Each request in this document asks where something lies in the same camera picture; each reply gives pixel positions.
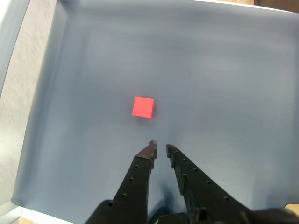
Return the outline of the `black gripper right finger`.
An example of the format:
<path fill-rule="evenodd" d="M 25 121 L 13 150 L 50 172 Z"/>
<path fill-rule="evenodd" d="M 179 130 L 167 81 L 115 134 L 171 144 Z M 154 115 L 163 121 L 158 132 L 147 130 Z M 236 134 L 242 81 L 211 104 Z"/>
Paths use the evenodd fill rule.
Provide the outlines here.
<path fill-rule="evenodd" d="M 186 155 L 173 145 L 166 146 L 184 197 L 190 224 L 249 224 L 250 210 L 236 201 Z"/>

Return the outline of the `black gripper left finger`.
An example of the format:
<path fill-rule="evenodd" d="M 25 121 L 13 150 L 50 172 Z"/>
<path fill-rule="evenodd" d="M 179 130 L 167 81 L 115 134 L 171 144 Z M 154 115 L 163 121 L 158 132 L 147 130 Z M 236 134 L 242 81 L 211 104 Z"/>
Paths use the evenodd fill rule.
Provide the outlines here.
<path fill-rule="evenodd" d="M 150 173 L 157 158 L 157 142 L 141 150 L 133 161 L 112 200 L 101 202 L 87 224 L 145 224 L 148 217 Z"/>

